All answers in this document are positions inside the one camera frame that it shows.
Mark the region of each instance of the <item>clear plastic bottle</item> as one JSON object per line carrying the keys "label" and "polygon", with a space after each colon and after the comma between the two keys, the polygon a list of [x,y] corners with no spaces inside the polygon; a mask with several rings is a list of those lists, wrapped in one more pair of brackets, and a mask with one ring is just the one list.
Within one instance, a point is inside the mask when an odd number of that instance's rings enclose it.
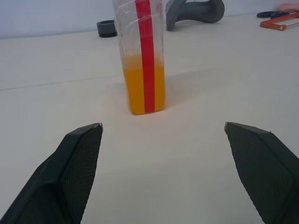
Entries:
{"label": "clear plastic bottle", "polygon": [[162,0],[113,0],[121,61],[133,114],[165,105]]}

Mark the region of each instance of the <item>scissors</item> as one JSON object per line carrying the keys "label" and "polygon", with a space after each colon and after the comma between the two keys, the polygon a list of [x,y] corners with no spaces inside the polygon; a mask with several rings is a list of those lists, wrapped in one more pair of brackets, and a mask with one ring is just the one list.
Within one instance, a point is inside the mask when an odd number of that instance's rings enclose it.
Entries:
{"label": "scissors", "polygon": [[258,18],[269,18],[270,17],[271,19],[274,19],[274,18],[283,16],[283,15],[289,15],[289,14],[290,14],[289,12],[268,11],[268,12],[258,13],[256,16]]}

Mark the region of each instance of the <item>gray plastic object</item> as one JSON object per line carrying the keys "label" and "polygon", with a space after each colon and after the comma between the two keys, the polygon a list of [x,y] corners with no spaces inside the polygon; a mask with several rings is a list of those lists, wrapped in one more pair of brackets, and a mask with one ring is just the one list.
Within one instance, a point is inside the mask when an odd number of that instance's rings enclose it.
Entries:
{"label": "gray plastic object", "polygon": [[186,2],[186,0],[170,0],[166,4],[166,29],[171,31],[177,21],[195,20],[215,23],[224,15],[222,0],[204,2]]}

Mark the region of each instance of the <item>orange liquid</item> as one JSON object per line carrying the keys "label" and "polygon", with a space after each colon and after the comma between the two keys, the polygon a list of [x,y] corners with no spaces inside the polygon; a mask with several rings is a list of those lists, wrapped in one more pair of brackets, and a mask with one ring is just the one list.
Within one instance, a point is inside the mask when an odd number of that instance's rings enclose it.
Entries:
{"label": "orange liquid", "polygon": [[[141,55],[124,59],[124,76],[127,84],[128,104],[132,114],[145,114]],[[155,59],[155,112],[165,106],[164,63]]]}

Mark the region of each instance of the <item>red stripe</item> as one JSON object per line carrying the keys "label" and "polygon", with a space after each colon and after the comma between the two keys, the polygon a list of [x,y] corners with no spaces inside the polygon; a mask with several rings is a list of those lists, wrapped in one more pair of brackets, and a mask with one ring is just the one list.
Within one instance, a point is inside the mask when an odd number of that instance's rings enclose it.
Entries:
{"label": "red stripe", "polygon": [[155,62],[150,0],[135,0],[143,70],[144,110],[155,112]]}

